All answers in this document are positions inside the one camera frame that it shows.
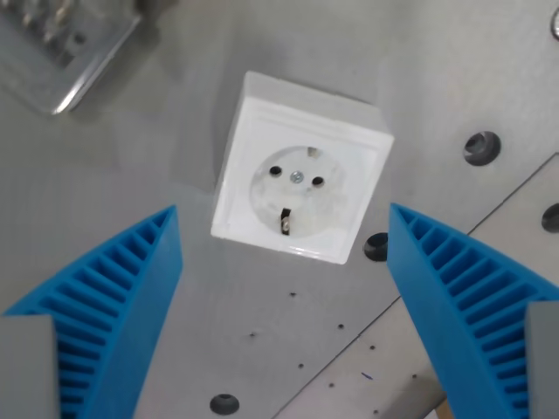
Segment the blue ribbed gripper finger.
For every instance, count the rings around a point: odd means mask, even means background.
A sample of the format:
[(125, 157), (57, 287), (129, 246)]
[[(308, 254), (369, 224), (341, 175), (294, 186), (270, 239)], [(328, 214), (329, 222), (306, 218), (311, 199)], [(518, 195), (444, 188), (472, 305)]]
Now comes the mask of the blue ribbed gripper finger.
[(133, 417), (181, 272), (177, 208), (171, 205), (5, 311), (53, 320), (61, 417)]
[(387, 265), (457, 418), (528, 418), (525, 316), (556, 285), (393, 203)]

